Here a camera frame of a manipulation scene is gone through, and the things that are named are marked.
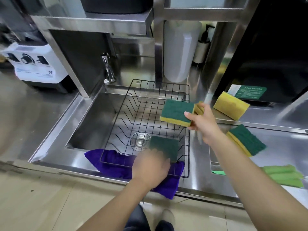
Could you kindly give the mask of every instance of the faucet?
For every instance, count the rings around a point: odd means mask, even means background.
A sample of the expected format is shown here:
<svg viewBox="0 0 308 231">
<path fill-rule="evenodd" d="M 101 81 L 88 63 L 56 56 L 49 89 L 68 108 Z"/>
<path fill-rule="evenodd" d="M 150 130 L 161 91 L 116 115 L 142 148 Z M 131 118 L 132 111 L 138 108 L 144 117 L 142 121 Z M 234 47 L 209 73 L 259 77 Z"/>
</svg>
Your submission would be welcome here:
<svg viewBox="0 0 308 231">
<path fill-rule="evenodd" d="M 113 73 L 113 69 L 110 65 L 110 56 L 108 53 L 103 53 L 101 55 L 103 63 L 105 65 L 105 79 L 104 79 L 104 83 L 110 83 L 110 82 L 115 82 L 116 81 L 116 77 L 115 74 Z"/>
</svg>

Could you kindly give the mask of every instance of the person's left hand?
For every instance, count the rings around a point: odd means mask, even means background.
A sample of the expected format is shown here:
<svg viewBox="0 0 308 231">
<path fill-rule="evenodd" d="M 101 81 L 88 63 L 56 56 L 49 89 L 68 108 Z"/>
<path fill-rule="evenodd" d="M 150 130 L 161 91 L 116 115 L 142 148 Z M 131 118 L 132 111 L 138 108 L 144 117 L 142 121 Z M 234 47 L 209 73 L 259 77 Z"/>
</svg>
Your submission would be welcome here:
<svg viewBox="0 0 308 231">
<path fill-rule="evenodd" d="M 156 149 L 140 152 L 133 164 L 133 179 L 141 180 L 151 190 L 168 175 L 170 159 L 165 160 L 163 152 Z"/>
</svg>

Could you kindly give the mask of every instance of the dish rack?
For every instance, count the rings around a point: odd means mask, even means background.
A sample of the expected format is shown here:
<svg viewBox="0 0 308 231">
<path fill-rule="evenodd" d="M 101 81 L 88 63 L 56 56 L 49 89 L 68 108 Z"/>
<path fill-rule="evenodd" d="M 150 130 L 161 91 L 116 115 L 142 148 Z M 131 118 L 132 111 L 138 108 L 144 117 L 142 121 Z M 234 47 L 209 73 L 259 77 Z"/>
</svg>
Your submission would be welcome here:
<svg viewBox="0 0 308 231">
<path fill-rule="evenodd" d="M 166 99 L 189 102 L 189 85 L 134 79 L 116 116 L 104 151 L 116 150 L 124 155 L 137 155 L 148 148 L 152 136 L 177 139 L 177 161 L 183 161 L 185 166 L 182 175 L 169 175 L 188 178 L 189 131 L 186 127 L 160 121 Z"/>
</svg>

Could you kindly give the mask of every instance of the foot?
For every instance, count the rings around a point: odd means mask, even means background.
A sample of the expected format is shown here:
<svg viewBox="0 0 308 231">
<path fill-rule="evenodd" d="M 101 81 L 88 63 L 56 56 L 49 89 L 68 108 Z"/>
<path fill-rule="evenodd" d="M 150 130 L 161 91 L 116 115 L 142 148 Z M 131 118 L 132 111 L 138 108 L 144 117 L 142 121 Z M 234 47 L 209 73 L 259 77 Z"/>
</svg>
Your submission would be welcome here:
<svg viewBox="0 0 308 231">
<path fill-rule="evenodd" d="M 161 214 L 161 219 L 163 221 L 167 221 L 167 222 L 171 223 L 172 226 L 175 225 L 174 215 L 173 215 L 172 211 L 170 211 L 168 209 L 163 210 L 163 213 Z"/>
</svg>

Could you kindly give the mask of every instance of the jeans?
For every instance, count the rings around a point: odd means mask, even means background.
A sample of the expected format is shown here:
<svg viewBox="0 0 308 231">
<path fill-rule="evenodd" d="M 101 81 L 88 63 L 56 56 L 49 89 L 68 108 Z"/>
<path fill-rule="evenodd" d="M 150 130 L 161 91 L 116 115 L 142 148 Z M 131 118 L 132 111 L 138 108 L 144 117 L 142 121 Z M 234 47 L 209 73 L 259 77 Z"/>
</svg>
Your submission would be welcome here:
<svg viewBox="0 0 308 231">
<path fill-rule="evenodd" d="M 151 231 L 147 217 L 139 204 L 131 213 L 124 231 Z M 171 223 L 160 221 L 156 226 L 155 231 L 174 231 L 174 228 Z"/>
</svg>

